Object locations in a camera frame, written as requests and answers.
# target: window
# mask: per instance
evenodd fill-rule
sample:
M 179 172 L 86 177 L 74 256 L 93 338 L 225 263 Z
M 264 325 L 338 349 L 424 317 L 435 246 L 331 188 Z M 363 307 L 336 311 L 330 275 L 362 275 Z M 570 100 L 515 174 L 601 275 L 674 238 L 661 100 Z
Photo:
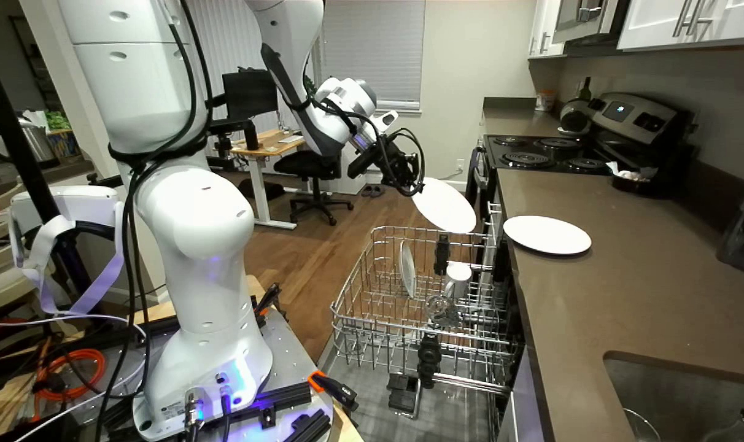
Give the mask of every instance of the window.
M 246 3 L 189 0 L 189 8 L 203 44 L 206 71 L 217 95 L 223 93 L 223 74 L 238 71 L 238 65 L 265 65 L 260 55 L 264 39 Z
M 326 0 L 322 77 L 367 77 L 381 108 L 421 111 L 424 0 Z

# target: kitchen counter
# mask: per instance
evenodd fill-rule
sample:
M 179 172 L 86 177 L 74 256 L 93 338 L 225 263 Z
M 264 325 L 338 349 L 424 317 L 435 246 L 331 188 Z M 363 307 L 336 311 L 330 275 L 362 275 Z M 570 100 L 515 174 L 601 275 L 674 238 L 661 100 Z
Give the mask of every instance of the kitchen counter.
M 578 257 L 510 248 L 558 442 L 633 440 L 605 371 L 610 351 L 744 375 L 744 271 L 714 257 L 714 230 L 607 177 L 507 168 L 499 183 L 507 216 L 558 216 L 595 241 Z
M 558 120 L 548 112 L 535 112 L 532 97 L 486 97 L 485 135 L 556 135 Z

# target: white wall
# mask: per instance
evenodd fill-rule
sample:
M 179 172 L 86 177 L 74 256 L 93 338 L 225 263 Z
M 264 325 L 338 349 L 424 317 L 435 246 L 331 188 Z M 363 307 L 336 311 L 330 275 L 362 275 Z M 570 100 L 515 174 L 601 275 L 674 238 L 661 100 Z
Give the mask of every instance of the white wall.
M 485 95 L 532 95 L 527 31 L 532 0 L 427 0 L 422 114 L 400 118 L 417 132 L 427 174 L 464 179 L 458 157 L 481 138 Z
M 532 75 L 563 100 L 593 75 L 595 93 L 636 90 L 691 108 L 699 160 L 744 179 L 744 50 L 532 60 Z

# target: cable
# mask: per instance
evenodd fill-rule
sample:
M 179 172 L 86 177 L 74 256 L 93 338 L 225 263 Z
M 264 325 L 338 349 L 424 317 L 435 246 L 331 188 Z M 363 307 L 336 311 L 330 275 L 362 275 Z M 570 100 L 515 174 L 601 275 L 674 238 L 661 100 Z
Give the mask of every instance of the cable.
M 39 319 L 28 319 L 28 321 L 0 321 L 0 325 L 6 325 L 6 329 L 22 329 L 22 325 L 39 325 L 39 324 L 54 324 L 54 321 L 84 321 L 84 319 L 127 324 L 127 319 L 114 317 L 114 314 L 68 314 L 68 311 L 62 311 L 62 314 L 56 314 L 56 317 L 39 317 Z
M 186 0 L 179 0 L 179 3 L 181 3 L 181 9 L 184 9 L 184 17 L 189 21 L 192 36 L 195 36 L 195 47 L 196 47 L 196 55 L 198 55 L 201 75 L 203 75 L 206 100 L 211 100 L 213 97 L 213 86 L 211 86 L 211 77 L 208 77 L 208 69 L 206 69 L 201 39 L 198 39 L 198 31 L 196 31 L 196 21 L 195 21 L 189 3 Z M 203 132 L 208 129 L 211 122 L 213 122 L 213 108 L 206 106 L 206 120 L 203 120 L 203 128 L 201 128 L 198 138 L 203 138 Z
M 127 163 L 136 168 L 136 174 L 131 177 L 127 193 L 126 193 L 126 205 L 122 205 L 122 256 L 126 256 L 126 264 L 127 264 L 127 257 L 131 257 L 131 256 L 133 256 L 133 259 L 136 259 L 131 268 L 126 268 L 126 278 L 127 278 L 127 317 L 131 317 L 127 324 L 131 324 L 131 325 L 136 325 L 136 324 L 133 324 L 133 317 L 136 317 L 136 295 L 137 295 L 137 291 L 146 291 L 143 286 L 137 289 L 137 285 L 143 285 L 143 270 L 141 270 L 141 246 L 137 246 L 136 210 L 133 210 L 136 193 L 137 193 L 137 188 L 143 186 L 143 181 L 146 181 L 163 161 L 168 161 L 168 160 L 160 161 L 160 157 L 164 157 L 164 150 L 173 147 L 173 144 L 178 144 L 178 143 L 189 132 L 189 128 L 192 128 L 195 120 L 196 120 L 196 77 L 195 77 L 195 69 L 192 69 L 186 47 L 184 47 L 181 36 L 179 36 L 178 27 L 170 25 L 170 31 L 173 31 L 173 36 L 174 36 L 174 42 L 178 42 L 178 48 L 179 48 L 181 60 L 184 60 L 186 80 L 189 80 L 189 118 L 186 118 L 186 122 L 174 132 L 174 138 L 170 138 L 164 144 L 160 144 L 160 147 L 152 150 L 151 155 L 143 155 L 143 160 L 146 160 L 146 161 L 143 161 L 143 168 L 141 168 L 141 161 L 136 161 L 136 166 L 133 166 L 133 157 L 137 157 L 137 155 L 131 155 L 131 157 L 122 155 L 122 157 L 127 160 Z M 143 317 L 146 317 L 146 321 L 151 321 L 151 317 L 147 317 L 147 297 L 141 295 L 141 302 L 143 302 Z M 136 393 L 146 389 L 146 384 L 147 384 L 147 371 L 151 371 L 151 338 L 146 338 L 143 343 L 146 343 L 143 381 L 141 381 L 141 384 L 137 384 Z M 109 377 L 109 384 L 105 384 L 109 393 L 114 389 L 114 384 L 116 384 L 116 381 L 119 381 L 119 375 L 121 375 L 121 367 L 122 367 L 122 364 L 126 364 L 127 345 L 131 345 L 131 340 L 126 340 L 122 349 L 121 349 L 119 365 L 114 367 L 114 372 L 110 372 L 110 377 Z M 98 416 L 95 416 L 95 442 L 100 442 L 100 425 L 103 425 L 103 414 L 105 414 L 109 399 L 110 399 L 110 394 L 103 394 L 100 408 L 98 408 Z
M 232 429 L 232 394 L 221 394 L 221 442 L 228 442 L 228 429 Z
M 192 425 L 184 440 L 186 442 L 198 442 L 198 425 Z
M 146 364 L 141 364 L 133 372 L 127 372 L 127 377 L 122 377 L 119 384 L 133 381 L 143 367 L 146 367 Z M 44 429 L 44 427 L 49 427 L 51 421 L 56 421 L 56 419 L 62 419 L 62 416 L 67 416 L 67 414 L 71 414 L 71 411 L 77 411 L 77 409 L 92 405 L 92 403 L 98 399 L 98 398 L 105 398 L 105 393 L 93 394 L 93 398 L 86 398 L 86 399 L 82 399 L 82 403 L 77 403 L 77 405 L 71 405 L 71 408 L 67 408 L 67 409 L 62 409 L 62 411 L 46 416 L 44 421 L 39 421 L 39 425 L 31 427 L 30 432 L 25 432 L 18 442 L 30 440 L 30 436 L 38 435 L 39 429 Z
M 416 135 L 413 129 L 397 128 L 394 135 L 384 138 L 384 135 L 375 129 L 375 125 L 373 125 L 373 120 L 370 120 L 368 114 L 342 111 L 342 108 L 335 106 L 331 100 L 330 100 L 331 106 L 325 106 L 325 102 L 314 100 L 311 95 L 308 95 L 308 102 L 322 108 L 322 111 L 330 112 L 330 114 L 338 114 L 345 122 L 347 122 L 349 118 L 356 118 L 356 120 L 362 120 L 362 122 L 368 122 L 370 129 L 373 129 L 373 135 L 375 135 L 379 150 L 381 150 L 381 155 L 384 155 L 386 168 L 391 168 L 394 186 L 396 186 L 403 197 L 416 197 L 416 193 L 422 188 L 422 179 L 424 179 L 424 150 L 422 150 L 422 144 L 421 144 L 421 140 L 417 140 L 417 135 Z M 389 151 L 391 151 L 391 144 L 394 144 L 396 138 L 407 138 L 407 140 L 417 147 L 417 151 L 421 151 L 421 155 L 417 155 L 417 172 L 416 172 L 417 177 L 416 177 L 416 183 L 411 183 L 411 186 L 400 183 L 397 177 L 396 177 L 396 172 L 394 172 L 394 161 L 391 161 L 391 155 L 389 155 Z
M 86 377 L 86 375 L 77 367 L 74 355 L 82 359 L 82 361 L 93 361 L 93 364 L 95 364 L 95 371 L 92 372 L 93 381 Z M 95 349 L 65 351 L 60 359 L 54 359 L 51 364 L 46 364 L 46 375 L 51 375 L 51 371 L 54 371 L 54 367 L 62 367 L 62 365 L 68 365 L 71 372 L 74 372 L 74 375 L 78 377 L 78 382 L 84 384 L 84 388 L 78 388 L 78 389 L 71 388 L 71 393 L 65 393 L 65 399 L 77 399 L 77 398 L 82 398 L 86 389 L 92 389 L 92 393 L 95 393 L 95 394 L 103 393 L 100 388 L 95 388 L 95 381 L 100 381 L 100 377 L 103 377 L 103 371 L 105 371 L 105 355 L 103 355 L 100 351 L 95 351 Z

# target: white cabinet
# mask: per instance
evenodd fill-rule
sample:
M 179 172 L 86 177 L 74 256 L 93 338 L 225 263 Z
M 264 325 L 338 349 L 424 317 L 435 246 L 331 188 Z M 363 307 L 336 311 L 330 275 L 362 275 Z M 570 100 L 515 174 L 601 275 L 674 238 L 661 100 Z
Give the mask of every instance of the white cabinet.
M 744 44 L 744 0 L 631 0 L 620 48 Z
M 744 39 L 744 0 L 728 0 L 719 8 L 712 39 Z
M 633 0 L 624 20 L 620 48 L 669 47 L 687 42 L 685 31 L 679 27 L 685 20 L 683 15 L 685 8 L 675 0 Z
M 556 42 L 558 17 L 561 17 L 561 0 L 535 3 L 535 20 L 527 42 L 530 59 L 548 59 L 563 53 L 564 44 Z

